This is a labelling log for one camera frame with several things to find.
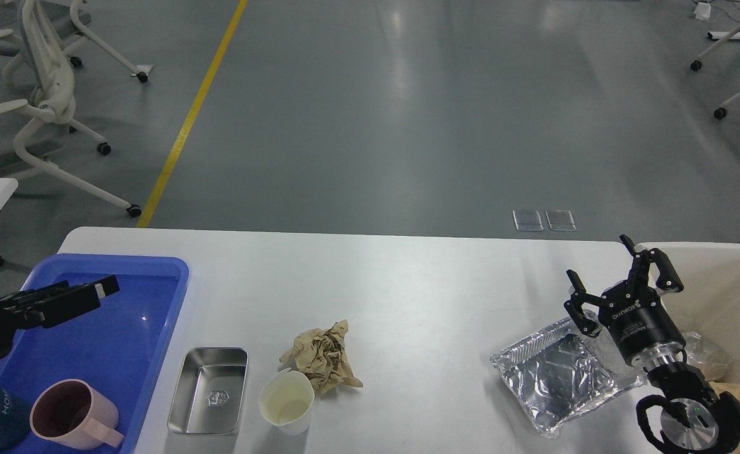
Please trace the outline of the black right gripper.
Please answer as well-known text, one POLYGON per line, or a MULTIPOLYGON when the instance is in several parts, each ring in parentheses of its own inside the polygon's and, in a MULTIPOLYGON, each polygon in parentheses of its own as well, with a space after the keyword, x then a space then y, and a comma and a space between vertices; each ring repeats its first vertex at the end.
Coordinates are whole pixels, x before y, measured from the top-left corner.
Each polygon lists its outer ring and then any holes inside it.
POLYGON ((625 364, 635 367, 642 352, 658 345, 672 344, 675 353, 684 350, 685 339, 659 296, 680 293, 684 284, 664 251, 658 248, 637 250, 635 242, 627 235, 620 235, 620 242, 632 256, 627 280, 607 289, 602 299, 588 293, 574 270, 566 270, 572 292, 563 307, 578 330, 589 338, 597 338, 601 325, 606 327, 625 364), (655 284, 650 286, 652 265, 658 275, 655 284), (584 314, 584 304, 598 308, 604 304, 600 309, 601 325, 584 314))

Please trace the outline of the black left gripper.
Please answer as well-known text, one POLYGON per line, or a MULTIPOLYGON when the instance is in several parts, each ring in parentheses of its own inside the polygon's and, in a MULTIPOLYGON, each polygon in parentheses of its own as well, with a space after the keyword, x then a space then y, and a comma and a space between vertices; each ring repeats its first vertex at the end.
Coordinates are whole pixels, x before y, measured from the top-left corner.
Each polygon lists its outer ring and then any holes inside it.
POLYGON ((101 299, 119 290, 117 277, 109 275, 74 286, 59 281, 0 297, 0 360, 12 350, 17 329, 56 327, 96 310, 101 299))

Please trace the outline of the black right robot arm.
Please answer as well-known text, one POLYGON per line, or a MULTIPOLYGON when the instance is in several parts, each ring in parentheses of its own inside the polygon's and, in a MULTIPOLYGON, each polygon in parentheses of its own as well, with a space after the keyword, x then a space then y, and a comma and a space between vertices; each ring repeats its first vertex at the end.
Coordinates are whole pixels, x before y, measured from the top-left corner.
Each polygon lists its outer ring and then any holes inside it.
POLYGON ((688 362, 685 339, 661 300, 683 290, 680 276, 664 251, 638 250, 627 235, 620 241, 632 256, 626 279, 597 296, 568 270, 572 291, 564 308, 589 338, 608 330, 626 365, 643 369, 661 391, 635 406, 643 435, 659 452, 735 451, 740 445, 740 401, 730 392, 716 393, 688 362))

